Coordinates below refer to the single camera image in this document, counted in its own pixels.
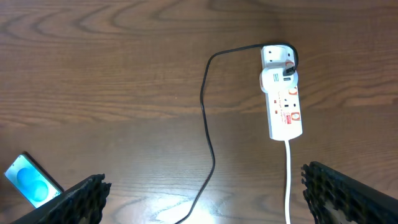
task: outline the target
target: black cord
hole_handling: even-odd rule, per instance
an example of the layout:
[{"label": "black cord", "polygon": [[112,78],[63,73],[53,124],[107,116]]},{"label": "black cord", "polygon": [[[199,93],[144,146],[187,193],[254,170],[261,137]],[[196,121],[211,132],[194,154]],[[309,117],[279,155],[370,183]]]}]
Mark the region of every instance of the black cord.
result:
[{"label": "black cord", "polygon": [[179,220],[178,222],[176,222],[175,224],[179,224],[179,223],[184,222],[184,221],[191,215],[193,209],[195,208],[195,205],[197,204],[197,202],[198,202],[198,200],[199,200],[199,198],[200,198],[200,195],[203,193],[204,189],[206,188],[207,183],[210,181],[211,176],[213,175],[214,169],[215,169],[215,167],[216,167],[216,158],[215,158],[215,156],[214,156],[213,146],[211,145],[211,141],[210,141],[209,130],[208,130],[208,128],[207,128],[207,120],[206,120],[205,105],[204,105],[204,103],[203,103],[203,92],[204,92],[204,90],[205,90],[207,72],[208,72],[208,70],[209,70],[209,66],[210,66],[211,61],[213,60],[213,58],[215,58],[215,57],[218,56],[218,55],[228,54],[228,53],[237,52],[237,51],[241,51],[241,50],[253,49],[253,48],[257,48],[257,47],[264,47],[264,46],[268,46],[268,45],[285,45],[285,46],[288,46],[288,47],[290,47],[291,49],[293,49],[293,51],[294,51],[294,57],[295,57],[295,61],[296,61],[295,68],[297,68],[297,66],[299,65],[299,55],[298,55],[298,53],[297,53],[297,50],[296,50],[296,48],[294,48],[292,45],[286,44],[286,43],[254,44],[254,45],[249,45],[249,46],[245,46],[245,47],[238,47],[238,48],[230,49],[230,50],[223,50],[223,51],[220,51],[220,52],[217,52],[217,53],[213,54],[213,55],[209,58],[209,61],[207,61],[206,70],[205,70],[205,75],[203,76],[203,82],[201,83],[199,99],[200,99],[201,112],[202,112],[202,115],[203,115],[203,122],[204,122],[204,124],[205,124],[206,139],[207,139],[207,143],[208,143],[208,145],[209,145],[210,154],[211,154],[211,160],[213,161],[213,165],[211,166],[211,170],[210,170],[209,175],[207,176],[205,182],[203,183],[203,185],[202,185],[201,188],[199,189],[199,192],[198,192],[197,196],[196,196],[195,199],[193,200],[191,209],[189,210],[188,214],[187,214],[185,217],[183,217],[181,220]]}]

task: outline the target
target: white cable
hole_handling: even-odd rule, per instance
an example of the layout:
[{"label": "white cable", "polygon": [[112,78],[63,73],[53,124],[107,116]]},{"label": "white cable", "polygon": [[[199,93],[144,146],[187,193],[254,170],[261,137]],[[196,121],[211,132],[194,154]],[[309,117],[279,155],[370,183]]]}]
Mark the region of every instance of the white cable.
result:
[{"label": "white cable", "polygon": [[286,224],[290,224],[290,185],[292,182],[292,173],[290,168],[290,144],[289,140],[285,140],[286,147],[286,195],[285,195],[285,219]]}]

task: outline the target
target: brown wooden surface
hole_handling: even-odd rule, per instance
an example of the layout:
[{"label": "brown wooden surface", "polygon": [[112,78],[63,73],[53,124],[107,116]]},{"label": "brown wooden surface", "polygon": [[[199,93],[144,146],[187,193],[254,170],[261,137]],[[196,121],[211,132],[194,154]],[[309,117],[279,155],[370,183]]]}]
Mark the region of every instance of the brown wooden surface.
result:
[{"label": "brown wooden surface", "polygon": [[[310,161],[398,198],[397,22],[387,0],[0,1],[0,170],[28,151],[66,189],[105,173],[103,223],[173,223],[210,170],[208,57],[286,40],[303,113],[292,223],[313,223]],[[258,49],[213,61],[217,165],[186,223],[284,223],[284,144],[269,139],[260,70]],[[2,175],[0,223],[31,210]]]}]

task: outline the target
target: red label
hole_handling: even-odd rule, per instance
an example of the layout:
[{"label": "red label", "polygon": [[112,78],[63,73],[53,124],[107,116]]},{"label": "red label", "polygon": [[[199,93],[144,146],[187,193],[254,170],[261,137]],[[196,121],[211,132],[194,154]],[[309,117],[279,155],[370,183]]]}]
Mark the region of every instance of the red label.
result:
[{"label": "red label", "polygon": [[286,123],[291,124],[292,123],[292,117],[290,115],[286,116]]}]

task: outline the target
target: power strip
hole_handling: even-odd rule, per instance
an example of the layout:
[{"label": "power strip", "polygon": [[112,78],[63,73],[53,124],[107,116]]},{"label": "power strip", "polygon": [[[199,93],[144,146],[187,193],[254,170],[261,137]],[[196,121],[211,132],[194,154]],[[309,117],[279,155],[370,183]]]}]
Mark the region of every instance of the power strip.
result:
[{"label": "power strip", "polygon": [[[292,68],[296,65],[294,55],[293,49],[286,45],[265,46],[261,49],[262,69]],[[286,77],[277,77],[274,82],[289,82],[290,78]],[[277,141],[285,141],[300,136],[303,128],[297,85],[281,91],[266,91],[262,85],[265,81],[261,76],[260,79],[261,89],[266,94],[269,137]]]}]

